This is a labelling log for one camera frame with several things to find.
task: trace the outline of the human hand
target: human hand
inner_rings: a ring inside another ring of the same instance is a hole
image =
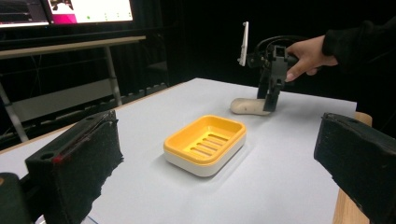
[[[288,54],[296,56],[299,61],[289,69],[286,82],[293,81],[303,73],[313,76],[318,67],[322,65],[334,66],[338,62],[334,56],[326,56],[322,53],[324,35],[296,42],[286,48]]]

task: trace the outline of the white table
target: white table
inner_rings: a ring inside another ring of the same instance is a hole
[[[117,108],[124,162],[93,203],[99,223],[332,223],[338,186],[314,160],[321,116],[354,118],[356,103],[281,92],[267,117],[235,115],[235,98],[257,88],[196,78]],[[192,175],[167,162],[163,141],[190,122],[212,114],[243,122],[247,140],[212,177]],[[61,132],[31,140],[0,155],[0,172],[20,177],[23,159]]]

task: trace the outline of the soap dish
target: soap dish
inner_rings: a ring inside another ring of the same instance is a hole
[[[214,175],[246,141],[243,123],[213,115],[198,118],[167,137],[167,161],[198,176]]]

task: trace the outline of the monitor screen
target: monitor screen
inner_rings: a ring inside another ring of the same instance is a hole
[[[52,24],[131,21],[130,0],[44,0],[48,1]]]
[[[40,0],[0,0],[0,29],[48,24]]]

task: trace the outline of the sleeve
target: sleeve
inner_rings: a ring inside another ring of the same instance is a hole
[[[361,26],[346,30],[329,30],[322,52],[333,55],[345,73],[356,71],[360,65],[396,49],[396,17],[384,25],[364,21]]]

